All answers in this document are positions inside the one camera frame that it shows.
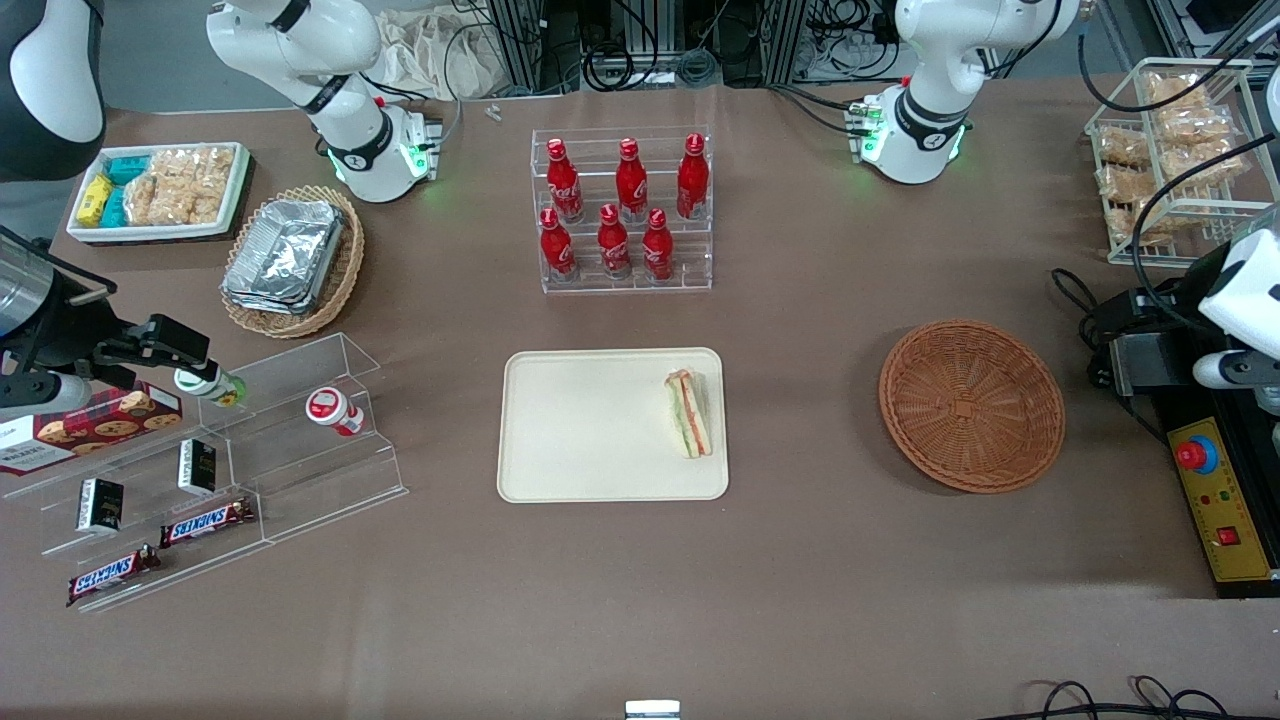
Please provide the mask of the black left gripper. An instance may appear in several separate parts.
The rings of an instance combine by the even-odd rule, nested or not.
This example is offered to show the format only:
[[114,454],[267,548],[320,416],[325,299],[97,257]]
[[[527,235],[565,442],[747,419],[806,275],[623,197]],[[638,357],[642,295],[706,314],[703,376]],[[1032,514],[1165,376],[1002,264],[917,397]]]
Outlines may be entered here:
[[[1216,327],[1198,310],[1216,281],[1216,263],[1196,263],[1185,273],[1160,283],[1160,293],[1172,309],[1196,325],[1201,338],[1213,338]],[[1130,288],[1100,305],[1100,334],[1147,334],[1166,331],[1166,316],[1143,288]]]

